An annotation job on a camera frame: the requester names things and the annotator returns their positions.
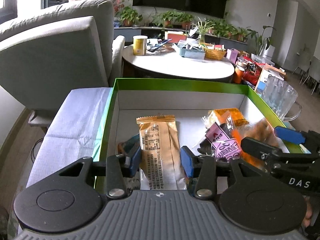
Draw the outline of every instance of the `cable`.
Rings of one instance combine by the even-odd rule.
[[[43,141],[43,138],[39,139],[36,141],[35,145],[33,146],[32,150],[31,150],[31,154],[30,154],[30,159],[32,161],[32,163],[35,163],[35,160],[36,160],[36,157],[35,157],[35,148],[36,148],[36,145],[39,143],[39,142],[42,142]]]

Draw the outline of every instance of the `wicker basket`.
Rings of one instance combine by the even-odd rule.
[[[200,43],[200,44],[204,44],[207,47],[213,46],[212,44],[209,44],[209,43]],[[205,51],[205,57],[206,58],[215,59],[215,60],[222,60],[224,55],[227,53],[227,51],[216,50],[216,49],[208,49],[208,48],[205,48],[205,47],[203,47],[203,49]]]

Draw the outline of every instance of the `ridged gray surface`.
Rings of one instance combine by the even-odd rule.
[[[42,235],[24,230],[16,240],[298,240],[298,231],[278,236],[246,232],[228,222],[209,201],[186,190],[133,191],[109,202],[100,216],[77,231]]]

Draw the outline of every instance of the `chair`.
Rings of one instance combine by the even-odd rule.
[[[300,68],[300,72],[303,71],[300,84],[302,82],[303,77],[305,74],[307,74],[308,69],[310,68],[310,60],[311,60],[311,55],[308,51],[301,51],[299,56],[298,56],[298,63],[296,69],[293,71],[293,73]]]
[[[113,41],[109,0],[78,0],[0,25],[0,85],[48,127],[72,89],[108,87],[121,75],[124,37]]]
[[[315,91],[316,87],[318,87],[318,84],[320,83],[320,60],[317,59],[316,57],[312,58],[311,65],[309,68],[309,73],[306,78],[306,80],[303,82],[303,84],[309,79],[312,78],[313,80],[316,81],[316,84],[312,90],[311,95]]]

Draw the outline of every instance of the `round white table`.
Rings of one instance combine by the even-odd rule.
[[[152,77],[230,82],[235,71],[226,58],[223,60],[185,58],[174,50],[158,54],[147,51],[145,56],[135,56],[133,45],[124,48],[122,58]]]

